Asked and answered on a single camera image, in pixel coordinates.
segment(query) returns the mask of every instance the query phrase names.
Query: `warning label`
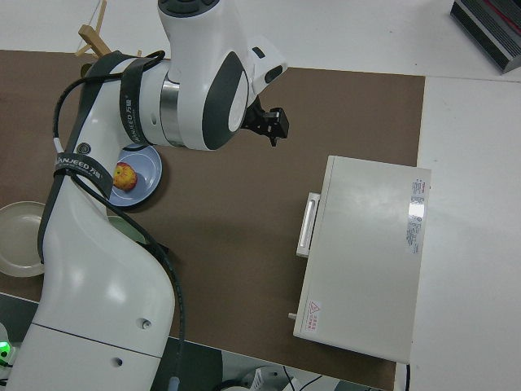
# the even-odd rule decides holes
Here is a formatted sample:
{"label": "warning label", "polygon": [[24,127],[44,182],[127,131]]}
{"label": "warning label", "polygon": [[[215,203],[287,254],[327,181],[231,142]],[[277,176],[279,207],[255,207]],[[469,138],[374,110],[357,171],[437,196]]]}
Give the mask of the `warning label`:
{"label": "warning label", "polygon": [[306,311],[306,317],[304,320],[306,322],[304,328],[305,331],[317,332],[321,308],[322,303],[320,301],[310,300],[308,302],[308,309]]}
{"label": "warning label", "polygon": [[416,179],[411,187],[409,204],[409,219],[407,223],[407,253],[420,252],[422,241],[422,222],[425,217],[425,186],[427,184],[421,178]]}

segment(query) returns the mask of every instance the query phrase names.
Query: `white tabletop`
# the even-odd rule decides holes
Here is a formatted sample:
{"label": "white tabletop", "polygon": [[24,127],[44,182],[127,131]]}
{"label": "white tabletop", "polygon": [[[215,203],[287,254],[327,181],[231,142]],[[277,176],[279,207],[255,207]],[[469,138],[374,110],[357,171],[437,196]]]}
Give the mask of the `white tabletop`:
{"label": "white tabletop", "polygon": [[[4,0],[0,49],[76,51],[97,5]],[[512,81],[521,69],[501,75],[450,18],[451,5],[239,1],[248,28],[292,67],[428,76],[418,166],[432,169],[432,190],[411,389],[518,389],[521,85]],[[152,0],[109,0],[102,37],[128,53],[169,47]]]}

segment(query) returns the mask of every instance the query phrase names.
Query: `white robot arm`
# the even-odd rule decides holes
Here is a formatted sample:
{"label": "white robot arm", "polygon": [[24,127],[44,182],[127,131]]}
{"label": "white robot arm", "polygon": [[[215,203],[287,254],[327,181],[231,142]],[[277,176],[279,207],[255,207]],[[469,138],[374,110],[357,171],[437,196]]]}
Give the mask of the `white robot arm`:
{"label": "white robot arm", "polygon": [[265,39],[245,34],[233,0],[159,0],[159,12],[172,59],[102,57],[83,80],[64,151],[55,140],[39,235],[42,300],[7,391],[151,387],[174,292],[159,262],[112,227],[100,202],[121,148],[214,150],[241,127],[272,145],[287,136],[283,110],[264,112],[257,98],[287,65]]}

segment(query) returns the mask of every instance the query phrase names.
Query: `red warning triangle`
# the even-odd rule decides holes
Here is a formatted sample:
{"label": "red warning triangle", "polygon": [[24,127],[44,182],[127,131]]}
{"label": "red warning triangle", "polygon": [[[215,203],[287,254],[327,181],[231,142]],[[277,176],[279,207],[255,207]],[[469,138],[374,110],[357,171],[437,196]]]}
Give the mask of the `red warning triangle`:
{"label": "red warning triangle", "polygon": [[314,301],[311,301],[309,303],[309,313],[312,314],[313,312],[320,311],[320,307],[315,303]]}

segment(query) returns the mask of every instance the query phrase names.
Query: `cable strap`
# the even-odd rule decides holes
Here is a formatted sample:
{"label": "cable strap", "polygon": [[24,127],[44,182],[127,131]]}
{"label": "cable strap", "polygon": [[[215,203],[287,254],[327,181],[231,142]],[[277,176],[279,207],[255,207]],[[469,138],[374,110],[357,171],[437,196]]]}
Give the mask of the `cable strap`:
{"label": "cable strap", "polygon": [[65,170],[89,179],[108,198],[112,190],[112,176],[96,160],[79,153],[61,152],[56,158],[55,175],[66,174]]}
{"label": "cable strap", "polygon": [[129,138],[136,144],[150,145],[145,138],[141,121],[139,119],[139,94],[141,91],[141,79],[147,63],[154,59],[135,59],[121,76],[120,88],[120,116],[123,127]]}

